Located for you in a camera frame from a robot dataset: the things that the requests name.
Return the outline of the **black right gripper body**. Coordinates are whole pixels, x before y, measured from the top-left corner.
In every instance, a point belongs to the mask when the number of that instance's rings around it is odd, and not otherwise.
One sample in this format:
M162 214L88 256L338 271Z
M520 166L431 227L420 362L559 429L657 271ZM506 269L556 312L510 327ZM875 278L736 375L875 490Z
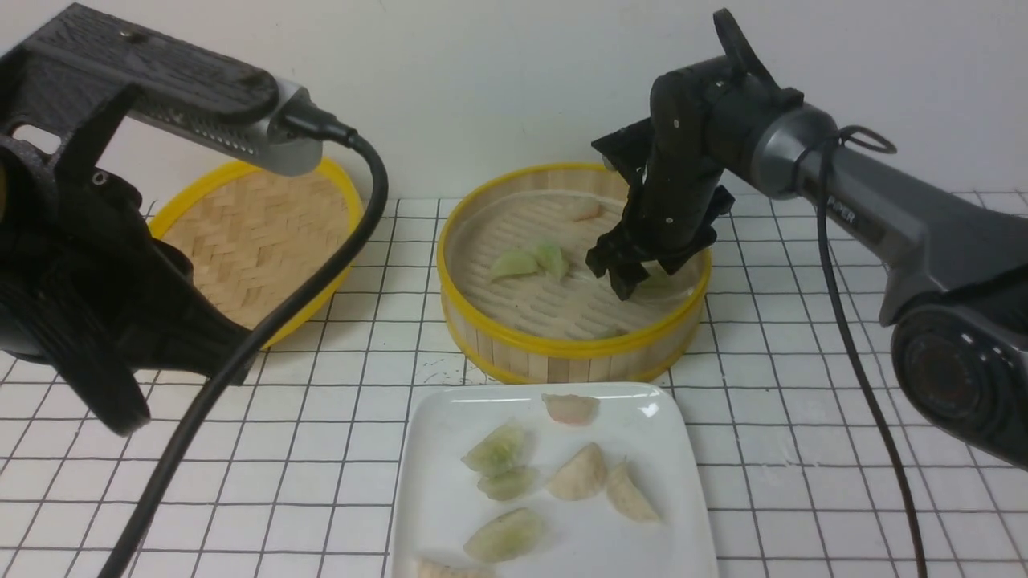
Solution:
M730 10L713 23L724 53L659 76L649 116L594 142L629 186L614 228L642 248L683 250L683 264L715 241L724 172L748 180L761 136L804 103L779 87Z

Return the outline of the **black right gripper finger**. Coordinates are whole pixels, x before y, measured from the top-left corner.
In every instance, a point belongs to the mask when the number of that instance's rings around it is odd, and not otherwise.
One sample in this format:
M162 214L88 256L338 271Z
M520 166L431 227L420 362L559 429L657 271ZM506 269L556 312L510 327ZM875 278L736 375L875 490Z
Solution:
M683 266L683 250L656 250L638 245L616 245L610 250L610 285L627 301L652 279L666 281Z
M586 252L586 266L595 278L642 279L638 247L624 228L601 234Z

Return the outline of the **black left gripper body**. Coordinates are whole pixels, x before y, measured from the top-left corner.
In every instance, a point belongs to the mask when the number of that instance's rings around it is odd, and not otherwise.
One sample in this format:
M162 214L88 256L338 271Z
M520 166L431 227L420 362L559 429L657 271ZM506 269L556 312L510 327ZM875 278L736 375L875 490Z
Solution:
M250 335L98 166L140 96L229 122L279 102L267 71L79 3L2 57L2 350L51 366L121 436L150 419L137 371L212 377Z

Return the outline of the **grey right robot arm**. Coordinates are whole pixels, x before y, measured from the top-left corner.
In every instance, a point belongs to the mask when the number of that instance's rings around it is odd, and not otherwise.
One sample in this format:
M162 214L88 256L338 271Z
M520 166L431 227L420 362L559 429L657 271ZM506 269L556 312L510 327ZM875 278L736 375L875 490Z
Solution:
M654 261L673 274L715 241L730 172L772 200L801 197L887 270L879 322L912 405L944 432L1027 465L1027 224L859 153L896 149L837 125L779 85L729 10L724 53L661 75L645 120L592 146L629 186L619 223L586 254L627 300Z

